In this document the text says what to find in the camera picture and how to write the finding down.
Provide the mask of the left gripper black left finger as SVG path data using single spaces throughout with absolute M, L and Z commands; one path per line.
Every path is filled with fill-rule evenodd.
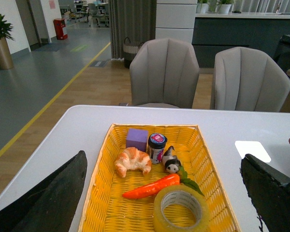
M 67 232 L 87 173 L 83 150 L 0 210 L 0 232 Z

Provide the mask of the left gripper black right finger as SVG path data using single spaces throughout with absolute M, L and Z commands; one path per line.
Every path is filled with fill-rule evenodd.
M 290 178 L 251 154 L 241 161 L 249 198 L 270 232 L 290 232 Z

